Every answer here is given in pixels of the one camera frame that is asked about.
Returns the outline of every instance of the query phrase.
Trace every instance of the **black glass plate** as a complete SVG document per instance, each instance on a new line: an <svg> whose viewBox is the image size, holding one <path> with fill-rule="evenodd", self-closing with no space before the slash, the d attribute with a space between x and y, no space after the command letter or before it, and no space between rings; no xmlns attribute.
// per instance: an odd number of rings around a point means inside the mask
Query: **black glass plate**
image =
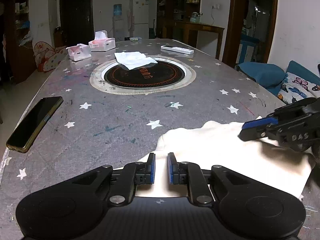
<svg viewBox="0 0 320 240"><path fill-rule="evenodd" d="M185 77L184 71L174 64L158 61L128 70L124 65L110 68L104 75L108 83L125 88L148 89L175 84Z"/></svg>

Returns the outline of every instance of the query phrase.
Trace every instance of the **door frame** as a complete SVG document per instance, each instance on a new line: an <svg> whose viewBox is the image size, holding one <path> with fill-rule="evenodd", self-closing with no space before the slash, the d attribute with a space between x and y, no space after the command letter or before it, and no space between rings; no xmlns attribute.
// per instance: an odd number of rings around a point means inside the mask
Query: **door frame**
<svg viewBox="0 0 320 240"><path fill-rule="evenodd" d="M64 19L62 14L62 7L63 7L63 0L59 0L59 11L60 11L60 24L61 28L63 29L64 26ZM92 32L92 39L94 38L94 24L93 24L93 2L90 0L90 8L91 8L91 32Z"/></svg>
<svg viewBox="0 0 320 240"><path fill-rule="evenodd" d="M263 63L267 63L271 51L273 36L276 27L276 16L278 9L278 0L272 0L272 8L270 14L270 22L268 27L268 36L266 39L266 49L263 55ZM239 19L236 14L236 0L230 0L230 11L228 20L228 29L226 35L226 42L223 51L222 62L234 67L238 55L242 25L239 24Z"/></svg>

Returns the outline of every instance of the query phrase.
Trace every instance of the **butterfly pillow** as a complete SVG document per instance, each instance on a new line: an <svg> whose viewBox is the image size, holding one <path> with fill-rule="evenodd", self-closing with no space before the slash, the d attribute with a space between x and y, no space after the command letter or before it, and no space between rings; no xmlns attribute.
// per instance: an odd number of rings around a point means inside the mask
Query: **butterfly pillow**
<svg viewBox="0 0 320 240"><path fill-rule="evenodd" d="M304 98L318 98L320 97L320 86L288 72L277 97L286 104L291 104Z"/></svg>

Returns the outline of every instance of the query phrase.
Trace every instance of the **screw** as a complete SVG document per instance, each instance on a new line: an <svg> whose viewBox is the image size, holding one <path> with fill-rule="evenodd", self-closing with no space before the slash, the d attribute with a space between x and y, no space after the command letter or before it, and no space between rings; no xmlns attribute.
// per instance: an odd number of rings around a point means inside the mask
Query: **screw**
<svg viewBox="0 0 320 240"><path fill-rule="evenodd" d="M202 196L197 197L197 201L201 204L207 204L212 201L212 197L202 195Z"/></svg>
<svg viewBox="0 0 320 240"><path fill-rule="evenodd" d="M125 201L125 197L123 196L119 196L119 195L115 195L115 196L112 196L111 198L109 198L110 201L114 204L120 204L122 202Z"/></svg>

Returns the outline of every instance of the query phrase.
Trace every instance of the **refrigerator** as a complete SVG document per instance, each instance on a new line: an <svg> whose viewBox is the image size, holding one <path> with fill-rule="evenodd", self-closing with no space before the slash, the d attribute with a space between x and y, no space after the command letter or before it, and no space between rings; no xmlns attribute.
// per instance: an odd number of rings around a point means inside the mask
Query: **refrigerator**
<svg viewBox="0 0 320 240"><path fill-rule="evenodd" d="M130 37L149 38L149 0L130 0L128 30Z"/></svg>

